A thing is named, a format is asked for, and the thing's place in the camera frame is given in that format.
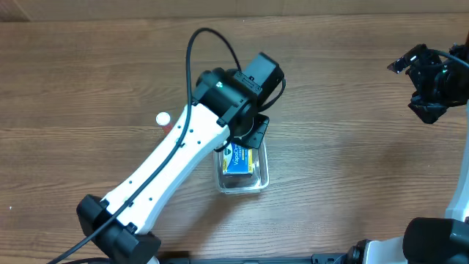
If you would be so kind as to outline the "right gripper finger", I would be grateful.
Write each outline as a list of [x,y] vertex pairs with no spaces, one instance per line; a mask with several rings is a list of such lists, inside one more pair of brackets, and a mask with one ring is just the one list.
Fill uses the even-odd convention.
[[427,46],[425,44],[418,44],[395,62],[390,63],[387,69],[394,73],[401,73],[411,64],[414,64],[426,51]]
[[408,107],[426,124],[438,121],[448,109],[447,106],[440,103],[409,103]]

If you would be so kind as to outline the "blue VapoDrops box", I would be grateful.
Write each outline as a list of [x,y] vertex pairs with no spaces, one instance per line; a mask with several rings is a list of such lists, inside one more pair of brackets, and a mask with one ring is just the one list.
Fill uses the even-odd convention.
[[224,175],[251,175],[254,171],[252,149],[231,143],[223,151]]

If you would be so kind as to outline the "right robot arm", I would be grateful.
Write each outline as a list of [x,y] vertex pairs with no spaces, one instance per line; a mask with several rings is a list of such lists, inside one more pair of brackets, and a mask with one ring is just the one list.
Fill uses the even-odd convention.
[[[388,69],[409,76],[415,92],[409,108],[425,124],[433,124],[448,109],[468,105],[468,44],[447,52],[418,44]],[[456,191],[442,218],[414,218],[403,236],[385,241],[362,240],[345,254],[312,256],[313,263],[467,263],[468,154],[463,155]]]

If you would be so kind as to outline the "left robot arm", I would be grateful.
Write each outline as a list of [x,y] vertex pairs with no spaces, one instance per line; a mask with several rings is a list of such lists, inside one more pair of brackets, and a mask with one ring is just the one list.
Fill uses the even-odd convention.
[[266,100],[282,84],[279,64],[260,53],[245,70],[216,68],[196,82],[191,104],[144,163],[103,198],[77,207],[85,235],[113,263],[156,263],[151,230],[169,198],[198,163],[225,142],[259,148],[267,130]]

